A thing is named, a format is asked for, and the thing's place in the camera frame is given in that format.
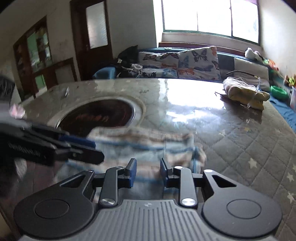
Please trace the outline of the blue striped knit garment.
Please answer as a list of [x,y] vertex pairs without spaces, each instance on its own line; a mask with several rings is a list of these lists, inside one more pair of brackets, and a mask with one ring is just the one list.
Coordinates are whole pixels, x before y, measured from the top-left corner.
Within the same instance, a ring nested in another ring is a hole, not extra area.
[[130,159],[137,160],[137,175],[131,189],[119,191],[119,199],[177,199],[177,189],[167,189],[160,174],[160,160],[200,173],[207,160],[202,144],[192,133],[166,133],[147,128],[94,128],[87,139],[105,158],[100,165],[70,160],[54,177],[60,182],[81,171],[91,169],[97,174],[115,166],[125,167]]

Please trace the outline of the folded yellow-white clothes in bag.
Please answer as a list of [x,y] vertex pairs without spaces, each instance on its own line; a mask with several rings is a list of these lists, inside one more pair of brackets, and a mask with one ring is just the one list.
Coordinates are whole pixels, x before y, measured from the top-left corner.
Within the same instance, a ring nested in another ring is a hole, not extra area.
[[264,110],[263,103],[270,99],[269,93],[247,84],[241,78],[227,77],[223,81],[223,88],[230,100],[248,108]]

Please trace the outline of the pink white plastic bag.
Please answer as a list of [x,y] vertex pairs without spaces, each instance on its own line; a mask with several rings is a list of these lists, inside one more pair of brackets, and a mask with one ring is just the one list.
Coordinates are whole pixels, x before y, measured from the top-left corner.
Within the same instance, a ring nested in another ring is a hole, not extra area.
[[9,109],[9,114],[12,118],[22,119],[26,115],[26,111],[21,105],[14,103]]

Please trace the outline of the wooden glass cabinet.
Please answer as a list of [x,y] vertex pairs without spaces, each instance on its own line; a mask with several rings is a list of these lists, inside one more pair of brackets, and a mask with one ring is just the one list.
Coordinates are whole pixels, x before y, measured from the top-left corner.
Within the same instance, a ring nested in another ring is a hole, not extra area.
[[77,82],[74,59],[54,61],[50,49],[47,18],[43,17],[27,30],[13,45],[16,69],[20,78],[21,100],[36,97],[42,89],[50,89],[60,84],[57,71],[69,68],[69,80]]

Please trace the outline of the blue chair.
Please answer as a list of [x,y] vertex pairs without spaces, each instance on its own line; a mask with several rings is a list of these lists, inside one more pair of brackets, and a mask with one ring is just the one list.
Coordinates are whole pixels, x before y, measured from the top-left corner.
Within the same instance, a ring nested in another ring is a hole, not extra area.
[[115,79],[116,78],[116,68],[115,67],[104,67],[94,73],[93,79]]

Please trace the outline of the grey quilted star table cover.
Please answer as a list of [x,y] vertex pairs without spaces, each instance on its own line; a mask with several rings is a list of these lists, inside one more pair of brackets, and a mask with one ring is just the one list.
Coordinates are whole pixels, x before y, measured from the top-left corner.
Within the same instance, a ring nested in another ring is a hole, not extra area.
[[295,240],[295,133],[271,103],[252,111],[223,101],[222,91],[222,84],[206,81],[92,80],[55,86],[25,110],[31,120],[56,124],[59,114],[102,96],[141,100],[141,127],[192,133],[205,150],[206,168],[276,200],[283,212],[276,237]]

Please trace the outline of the black bag on sofa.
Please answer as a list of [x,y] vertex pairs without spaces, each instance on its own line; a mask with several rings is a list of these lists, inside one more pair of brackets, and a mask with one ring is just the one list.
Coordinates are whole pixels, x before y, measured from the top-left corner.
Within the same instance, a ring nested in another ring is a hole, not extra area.
[[126,68],[130,68],[132,64],[137,64],[138,45],[130,46],[122,51],[117,57],[117,63]]

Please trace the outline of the butterfly print pillow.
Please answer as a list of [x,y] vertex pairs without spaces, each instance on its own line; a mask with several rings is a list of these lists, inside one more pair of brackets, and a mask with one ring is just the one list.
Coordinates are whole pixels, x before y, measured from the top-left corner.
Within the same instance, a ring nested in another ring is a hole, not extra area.
[[181,51],[177,56],[180,79],[221,80],[216,46]]

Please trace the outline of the dark wooden door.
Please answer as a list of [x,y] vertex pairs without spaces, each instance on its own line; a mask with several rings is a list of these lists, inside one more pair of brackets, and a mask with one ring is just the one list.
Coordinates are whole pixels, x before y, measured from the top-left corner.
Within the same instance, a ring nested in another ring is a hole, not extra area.
[[81,80],[90,80],[113,60],[107,3],[70,1],[76,61]]

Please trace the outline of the white grey cushion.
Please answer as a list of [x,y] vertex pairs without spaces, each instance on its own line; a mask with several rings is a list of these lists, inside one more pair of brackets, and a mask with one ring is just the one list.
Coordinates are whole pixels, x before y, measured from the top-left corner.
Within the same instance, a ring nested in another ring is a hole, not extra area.
[[245,83],[254,85],[255,87],[259,84],[259,80],[247,73],[260,77],[261,82],[259,89],[270,92],[268,68],[266,66],[241,58],[234,58],[234,70],[238,70],[238,72],[233,73],[235,78],[241,78]]

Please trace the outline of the blue bed sheet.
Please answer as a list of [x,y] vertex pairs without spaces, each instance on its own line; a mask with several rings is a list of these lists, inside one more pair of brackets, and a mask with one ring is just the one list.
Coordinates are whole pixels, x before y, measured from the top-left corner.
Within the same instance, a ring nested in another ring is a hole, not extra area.
[[270,97],[269,101],[275,107],[275,109],[280,113],[280,115],[285,119],[287,124],[291,127],[291,129],[296,131],[296,114],[295,112],[287,106],[286,103],[277,100],[273,96]]

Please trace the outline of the green plastic bowl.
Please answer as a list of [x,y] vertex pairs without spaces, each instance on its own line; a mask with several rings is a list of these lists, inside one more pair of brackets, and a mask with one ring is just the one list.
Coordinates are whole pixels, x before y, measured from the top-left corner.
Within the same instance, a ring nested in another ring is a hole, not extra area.
[[273,85],[270,87],[270,92],[277,100],[285,101],[288,99],[288,93],[280,87]]

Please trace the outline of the clear plastic storage box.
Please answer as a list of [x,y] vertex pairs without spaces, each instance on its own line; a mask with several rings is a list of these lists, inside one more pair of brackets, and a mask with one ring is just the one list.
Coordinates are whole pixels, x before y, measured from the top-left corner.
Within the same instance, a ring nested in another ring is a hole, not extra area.
[[296,113],[296,88],[292,87],[290,96],[290,108]]

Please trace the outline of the white plush toy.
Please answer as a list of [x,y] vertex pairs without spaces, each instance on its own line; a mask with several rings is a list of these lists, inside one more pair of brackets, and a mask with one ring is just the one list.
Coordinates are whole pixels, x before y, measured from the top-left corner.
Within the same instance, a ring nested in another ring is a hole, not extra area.
[[251,48],[246,49],[245,58],[252,61],[260,62],[260,63],[264,61],[264,58],[262,57],[262,55],[258,51],[253,51]]

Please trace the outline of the yellow orange plush toy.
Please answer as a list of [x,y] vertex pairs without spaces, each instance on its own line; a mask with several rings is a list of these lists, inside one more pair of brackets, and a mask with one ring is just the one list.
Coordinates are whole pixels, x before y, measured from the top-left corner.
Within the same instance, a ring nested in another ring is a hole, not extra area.
[[284,83],[285,86],[295,88],[296,87],[296,75],[294,74],[292,77],[289,77],[288,75],[285,75],[283,83]]

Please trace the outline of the large window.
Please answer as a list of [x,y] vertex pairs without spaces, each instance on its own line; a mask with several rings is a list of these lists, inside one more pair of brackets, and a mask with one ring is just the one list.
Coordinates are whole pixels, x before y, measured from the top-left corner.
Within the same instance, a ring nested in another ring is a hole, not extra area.
[[162,1],[165,32],[200,33],[259,44],[258,1]]

